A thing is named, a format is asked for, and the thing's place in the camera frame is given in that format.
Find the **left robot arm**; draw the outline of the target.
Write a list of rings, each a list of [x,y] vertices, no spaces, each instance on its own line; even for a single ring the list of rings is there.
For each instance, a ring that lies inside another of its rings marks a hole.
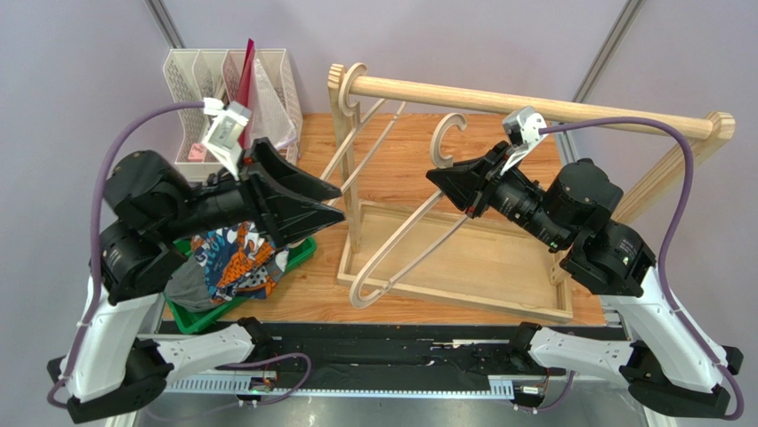
[[[330,201],[335,185],[288,163],[265,138],[253,142],[235,173],[219,171],[192,184],[152,150],[124,157],[104,185],[116,220],[96,240],[93,316],[79,352],[52,359],[74,423],[140,410],[165,388],[217,367],[249,362],[270,341],[255,318],[195,338],[141,340],[150,306],[188,260],[176,242],[252,222],[276,248],[342,222]]]

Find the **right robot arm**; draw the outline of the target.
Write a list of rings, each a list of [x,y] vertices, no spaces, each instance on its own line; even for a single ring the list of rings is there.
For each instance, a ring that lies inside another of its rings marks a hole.
[[[672,417],[724,418],[730,393],[720,365],[736,374],[739,349],[701,348],[665,297],[657,260],[643,238],[611,215],[623,192],[590,159],[565,165],[542,189],[507,167],[507,142],[486,155],[430,170],[426,176],[469,217],[494,209],[508,221],[563,252],[560,268],[628,321],[633,342],[599,341],[535,323],[519,325],[507,357],[519,369],[559,368],[624,385],[645,407]]]

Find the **grey shorts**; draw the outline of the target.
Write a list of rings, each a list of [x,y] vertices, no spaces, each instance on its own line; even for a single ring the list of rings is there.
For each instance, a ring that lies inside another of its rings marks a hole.
[[[173,273],[166,284],[165,297],[189,312],[216,307],[206,286],[204,270],[194,261],[184,263]]]

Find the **patterned blue orange shorts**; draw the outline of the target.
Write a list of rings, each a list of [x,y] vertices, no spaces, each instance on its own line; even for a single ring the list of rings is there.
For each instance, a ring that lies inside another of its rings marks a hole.
[[[200,233],[189,240],[210,301],[265,300],[286,273],[289,248],[276,248],[253,222]]]

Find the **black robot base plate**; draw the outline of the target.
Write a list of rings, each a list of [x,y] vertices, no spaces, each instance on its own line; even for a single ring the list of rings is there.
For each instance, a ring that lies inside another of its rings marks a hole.
[[[260,359],[277,391],[302,394],[481,395],[491,381],[562,379],[564,367],[518,362],[515,325],[264,322]]]

